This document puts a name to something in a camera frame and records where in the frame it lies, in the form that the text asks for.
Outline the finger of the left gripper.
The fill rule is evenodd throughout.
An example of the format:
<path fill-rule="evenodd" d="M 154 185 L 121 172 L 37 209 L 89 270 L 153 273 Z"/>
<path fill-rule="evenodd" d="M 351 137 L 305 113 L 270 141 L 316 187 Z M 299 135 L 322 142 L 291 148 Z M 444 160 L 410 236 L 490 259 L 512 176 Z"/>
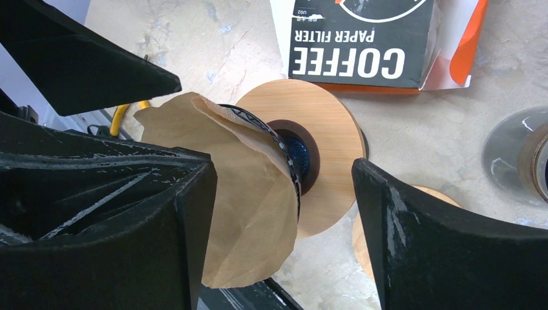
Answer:
<path fill-rule="evenodd" d="M 61 116 L 181 91 L 180 79 L 44 1 L 1 1 L 1 44 Z"/>
<path fill-rule="evenodd" d="M 209 155 L 42 127 L 1 114 L 1 245 L 77 234 L 171 200 Z"/>

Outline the wooden ring dripper holder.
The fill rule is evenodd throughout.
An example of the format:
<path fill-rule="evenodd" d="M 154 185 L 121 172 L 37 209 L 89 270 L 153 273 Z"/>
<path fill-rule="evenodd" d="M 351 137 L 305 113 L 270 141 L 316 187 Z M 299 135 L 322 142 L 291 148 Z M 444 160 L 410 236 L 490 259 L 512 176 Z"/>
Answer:
<path fill-rule="evenodd" d="M 447 196 L 446 194 L 443 194 L 442 192 L 439 192 L 437 190 L 434 190 L 430 187 L 424 187 L 420 185 L 413 185 L 413 187 L 433 196 L 436 197 L 444 202 L 447 202 L 455 207 L 462 208 L 462 206 L 457 203 L 455 200 Z M 370 261 L 370 257 L 368 254 L 368 248 L 366 244 L 366 238 L 363 231 L 363 225 L 361 221 L 361 214 L 358 212 L 357 216 L 355 218 L 353 228 L 352 228 L 352 247 L 355 253 L 355 257 L 359 263 L 359 265 L 363 268 L 363 271 L 366 273 L 366 275 L 371 279 L 375 280 L 374 273 L 372 270 L 372 263 Z"/>

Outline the wooden dripper stand black base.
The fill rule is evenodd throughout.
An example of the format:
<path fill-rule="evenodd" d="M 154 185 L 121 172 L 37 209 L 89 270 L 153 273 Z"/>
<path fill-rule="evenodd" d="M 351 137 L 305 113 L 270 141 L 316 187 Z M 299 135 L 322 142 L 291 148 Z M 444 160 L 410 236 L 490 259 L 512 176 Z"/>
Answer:
<path fill-rule="evenodd" d="M 259 85 L 237 106 L 284 138 L 296 138 L 310 154 L 302 183 L 298 238 L 319 234 L 337 223 L 355 201 L 351 168 L 366 156 L 361 129 L 350 111 L 323 88 L 295 79 Z"/>

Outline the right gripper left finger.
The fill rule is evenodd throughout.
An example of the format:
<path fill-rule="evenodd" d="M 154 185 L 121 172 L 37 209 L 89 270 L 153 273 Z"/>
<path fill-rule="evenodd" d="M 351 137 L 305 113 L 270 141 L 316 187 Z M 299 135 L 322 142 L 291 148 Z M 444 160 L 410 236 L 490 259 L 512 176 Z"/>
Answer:
<path fill-rule="evenodd" d="M 213 162 L 171 200 L 77 234 L 1 245 L 2 309 L 195 309 L 215 202 Z"/>

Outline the brown paper coffee filter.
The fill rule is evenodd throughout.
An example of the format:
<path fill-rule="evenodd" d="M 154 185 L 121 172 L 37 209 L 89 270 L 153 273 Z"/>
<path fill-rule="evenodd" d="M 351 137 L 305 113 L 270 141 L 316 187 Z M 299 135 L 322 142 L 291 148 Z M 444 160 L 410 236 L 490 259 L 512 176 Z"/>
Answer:
<path fill-rule="evenodd" d="M 218 176 L 202 283 L 245 287 L 276 273 L 297 237 L 298 195 L 273 136 L 234 107 L 200 94 L 134 115 L 142 141 L 208 153 Z"/>

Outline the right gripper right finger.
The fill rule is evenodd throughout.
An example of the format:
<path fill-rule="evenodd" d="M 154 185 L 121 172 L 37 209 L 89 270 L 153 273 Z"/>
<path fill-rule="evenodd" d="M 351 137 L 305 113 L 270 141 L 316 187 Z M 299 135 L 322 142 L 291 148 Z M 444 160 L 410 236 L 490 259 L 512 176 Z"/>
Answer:
<path fill-rule="evenodd" d="M 546 309 L 547 231 L 453 206 L 371 161 L 354 191 L 383 309 Z"/>

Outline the blue ribbed dripper cone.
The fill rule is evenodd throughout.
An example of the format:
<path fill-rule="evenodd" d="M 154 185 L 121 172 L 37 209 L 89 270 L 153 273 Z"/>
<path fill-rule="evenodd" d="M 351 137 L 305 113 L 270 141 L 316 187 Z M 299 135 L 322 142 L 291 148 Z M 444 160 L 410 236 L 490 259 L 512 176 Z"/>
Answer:
<path fill-rule="evenodd" d="M 304 142 L 300 138 L 290 138 L 277 133 L 267 123 L 241 107 L 228 104 L 220 104 L 220 106 L 229 109 L 244 122 L 267 132 L 278 145 L 288 163 L 290 177 L 297 194 L 297 218 L 300 218 L 301 197 L 304 194 L 302 181 L 310 169 L 310 153 Z"/>

